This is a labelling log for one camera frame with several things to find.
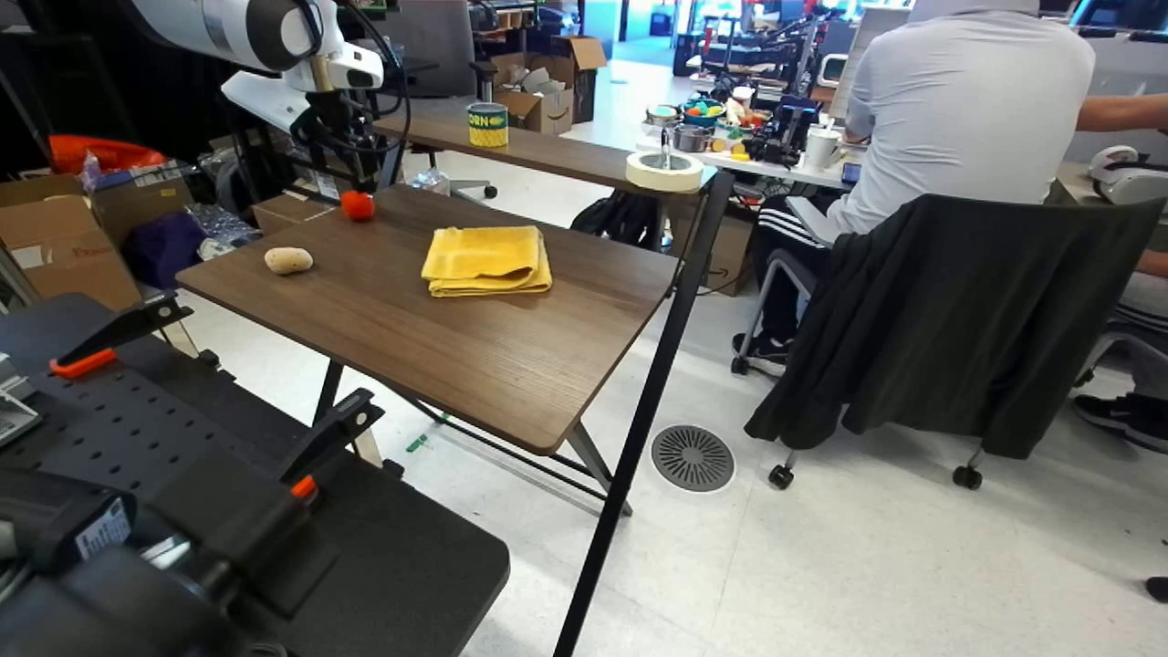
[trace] yellow cloth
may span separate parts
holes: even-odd
[[[455,227],[433,228],[422,277],[433,300],[540,295],[552,261],[535,227]]]

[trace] black chair backrest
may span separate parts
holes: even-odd
[[[1157,214],[1162,205],[921,196],[881,228],[841,236],[766,401],[781,407],[760,419],[814,446],[848,404],[855,430],[908,422],[1028,455]]]

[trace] man sitting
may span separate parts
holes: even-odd
[[[908,24],[855,63],[852,147],[856,187],[807,227],[781,202],[760,211],[760,261],[785,248],[818,269],[832,233],[867,233],[921,193],[1039,205],[1075,127],[1094,50],[1037,18],[1037,0],[917,0]],[[775,280],[756,356],[785,356],[801,292]]]
[[[1079,106],[1079,130],[1164,130],[1168,95],[1099,95]],[[1118,317],[1168,334],[1168,252],[1147,252],[1123,287]],[[1118,401],[1075,399],[1083,419],[1168,452],[1168,371],[1136,356],[1136,395]]]

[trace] black metal table leg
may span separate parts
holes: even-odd
[[[708,269],[713,242],[720,233],[724,209],[730,202],[730,187],[734,187],[734,179],[725,172],[720,172],[713,179],[708,193],[704,193],[704,205],[700,205],[700,214],[697,214],[697,227],[693,227],[693,242],[691,242],[691,248],[681,255],[681,267],[680,267],[680,280],[674,280],[674,295],[672,295],[672,306],[669,306],[669,322],[665,322],[665,332],[662,332],[662,342],[656,342],[656,355],[652,355],[652,366],[648,366],[648,378],[645,378],[642,399],[636,404],[610,500],[607,500],[607,508],[597,514],[597,527],[592,531],[585,573],[577,580],[577,590],[573,590],[573,602],[571,602],[571,615],[567,615],[567,624],[557,630],[555,657],[571,657],[577,649],[582,630],[585,630],[594,584],[601,578],[607,553],[610,553],[614,537],[616,537],[620,508],[627,505],[627,488],[630,488],[636,466],[639,466],[639,460],[645,452],[648,428],[652,428],[652,416],[656,416],[672,361],[674,361],[674,355],[681,348],[681,334],[686,334],[686,323],[691,323],[691,309],[693,309],[697,287],[700,287],[704,269]]]
[[[592,441],[592,433],[589,433],[585,422],[577,422],[577,428],[571,430],[571,446],[573,446],[573,452],[585,460],[589,475],[592,475],[607,491],[614,491],[614,469],[610,469],[607,455],[594,447],[594,441]]]

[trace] wire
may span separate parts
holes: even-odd
[[[393,158],[393,172],[391,172],[391,181],[398,181],[398,172],[403,172],[403,158],[404,158],[404,142],[410,142],[410,130],[411,130],[411,103],[410,103],[410,75],[404,75],[404,64],[403,57],[393,56],[393,46],[387,42],[387,35],[369,22],[369,14],[361,14],[358,8],[347,8],[355,22],[361,22],[361,29],[373,35],[377,50],[384,56],[384,63],[391,64],[391,81],[393,81],[393,95],[398,103],[387,110],[387,112],[404,112],[404,123],[398,130],[398,158]]]
[[[326,29],[321,29],[321,18],[319,18],[319,5],[313,0],[296,0],[296,8],[299,8],[302,22],[309,29],[309,46],[305,46],[302,57],[313,57],[326,46]]]

